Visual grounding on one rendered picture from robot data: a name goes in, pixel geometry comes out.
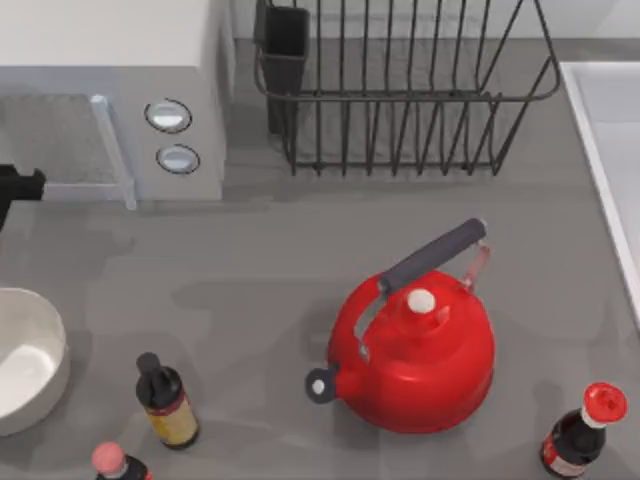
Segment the red kettle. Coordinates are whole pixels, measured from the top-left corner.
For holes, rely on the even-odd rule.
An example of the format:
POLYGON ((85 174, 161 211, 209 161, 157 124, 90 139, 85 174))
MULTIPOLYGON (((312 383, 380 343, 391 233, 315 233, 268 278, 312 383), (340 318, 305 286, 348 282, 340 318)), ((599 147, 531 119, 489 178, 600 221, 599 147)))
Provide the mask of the red kettle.
POLYGON ((388 431, 428 434, 464 422, 483 403, 496 341, 475 293, 491 250, 469 218, 366 279, 341 306, 326 364, 304 388, 315 404, 343 402, 388 431))

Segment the large microwave knob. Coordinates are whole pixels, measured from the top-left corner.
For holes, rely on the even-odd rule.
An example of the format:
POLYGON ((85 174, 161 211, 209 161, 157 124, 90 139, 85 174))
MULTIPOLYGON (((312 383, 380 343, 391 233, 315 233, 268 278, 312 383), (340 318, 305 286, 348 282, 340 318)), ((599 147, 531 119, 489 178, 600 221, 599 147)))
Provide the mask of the large microwave knob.
POLYGON ((144 117, 151 127, 167 134, 183 132, 193 121, 192 113, 184 103, 169 98, 147 104, 144 117))

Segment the dark bottle with yellow label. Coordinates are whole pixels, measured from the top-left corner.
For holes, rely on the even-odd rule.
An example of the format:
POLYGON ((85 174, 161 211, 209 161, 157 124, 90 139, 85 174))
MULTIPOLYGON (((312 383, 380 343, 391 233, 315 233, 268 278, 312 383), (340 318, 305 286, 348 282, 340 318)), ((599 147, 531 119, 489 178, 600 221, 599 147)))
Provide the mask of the dark bottle with yellow label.
POLYGON ((160 442, 172 450, 191 446, 200 425, 180 374, 153 352, 136 359, 139 377, 135 394, 160 442))

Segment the small microwave knob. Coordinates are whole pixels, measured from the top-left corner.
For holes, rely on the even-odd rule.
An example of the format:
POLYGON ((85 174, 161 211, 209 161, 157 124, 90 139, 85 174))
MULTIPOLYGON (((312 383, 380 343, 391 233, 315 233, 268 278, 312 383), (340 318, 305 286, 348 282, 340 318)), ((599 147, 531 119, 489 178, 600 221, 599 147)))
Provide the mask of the small microwave knob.
POLYGON ((174 175, 190 175, 200 167, 199 154, 189 146, 175 144, 161 148, 156 153, 157 164, 174 175))

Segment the white bowl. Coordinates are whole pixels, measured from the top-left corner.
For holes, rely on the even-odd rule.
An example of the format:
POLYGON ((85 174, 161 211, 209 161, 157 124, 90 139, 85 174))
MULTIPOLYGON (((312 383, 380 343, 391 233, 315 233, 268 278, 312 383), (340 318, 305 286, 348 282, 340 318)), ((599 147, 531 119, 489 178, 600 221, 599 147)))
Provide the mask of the white bowl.
POLYGON ((63 319, 40 294, 0 288, 0 438, 51 413, 71 372, 63 319))

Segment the black cutlery holder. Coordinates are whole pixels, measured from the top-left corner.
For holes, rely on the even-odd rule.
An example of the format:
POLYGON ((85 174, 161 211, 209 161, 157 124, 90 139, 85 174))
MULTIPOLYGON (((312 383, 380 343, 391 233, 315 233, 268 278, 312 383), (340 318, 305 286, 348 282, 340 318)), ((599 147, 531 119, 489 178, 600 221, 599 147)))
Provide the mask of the black cutlery holder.
POLYGON ((296 6, 276 6, 271 0, 256 0, 254 42, 266 83, 268 129, 283 132, 284 101, 279 96, 298 97, 302 89, 309 47, 310 13, 296 6))

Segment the dark bottle with red cap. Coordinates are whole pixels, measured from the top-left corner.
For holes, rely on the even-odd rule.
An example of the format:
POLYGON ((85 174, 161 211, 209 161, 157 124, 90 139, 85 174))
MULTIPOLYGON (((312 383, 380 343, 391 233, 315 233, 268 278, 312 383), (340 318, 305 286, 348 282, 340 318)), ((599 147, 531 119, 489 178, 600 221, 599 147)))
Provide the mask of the dark bottle with red cap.
POLYGON ((606 428, 621 421, 628 411, 624 392, 607 382, 594 382, 584 390, 581 405, 560 417, 544 437, 539 456, 552 476, 573 480, 599 458, 606 428))

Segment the pale microwave oven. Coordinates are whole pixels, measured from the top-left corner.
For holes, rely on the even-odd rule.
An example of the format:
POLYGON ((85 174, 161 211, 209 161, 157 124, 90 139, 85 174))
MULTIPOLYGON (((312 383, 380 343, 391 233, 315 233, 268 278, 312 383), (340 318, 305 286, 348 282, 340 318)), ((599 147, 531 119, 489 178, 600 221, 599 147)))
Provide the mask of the pale microwave oven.
POLYGON ((0 0, 0 165, 50 183, 114 182, 89 98, 104 95, 142 201, 217 201, 227 157, 235 47, 230 0, 0 0), (144 108, 184 103, 191 126, 149 125, 144 108), (156 162, 182 144, 190 175, 156 162))

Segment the dark bottle with pink cap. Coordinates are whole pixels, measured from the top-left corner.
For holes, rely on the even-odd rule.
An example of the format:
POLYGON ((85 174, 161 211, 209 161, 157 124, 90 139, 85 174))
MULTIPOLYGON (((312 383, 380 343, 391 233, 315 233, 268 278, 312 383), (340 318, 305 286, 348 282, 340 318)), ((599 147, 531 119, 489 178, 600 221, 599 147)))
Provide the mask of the dark bottle with pink cap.
POLYGON ((128 455, 119 444, 103 442, 93 451, 95 480, 154 480, 149 468, 138 458, 128 455))

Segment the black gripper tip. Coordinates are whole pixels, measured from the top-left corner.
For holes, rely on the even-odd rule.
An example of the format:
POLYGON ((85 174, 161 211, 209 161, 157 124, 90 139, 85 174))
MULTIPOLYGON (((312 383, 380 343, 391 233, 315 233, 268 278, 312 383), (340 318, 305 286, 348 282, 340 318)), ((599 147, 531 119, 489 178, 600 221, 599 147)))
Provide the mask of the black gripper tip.
POLYGON ((14 201, 41 201, 45 174, 36 168, 31 175, 21 175, 14 165, 0 165, 0 232, 14 201))

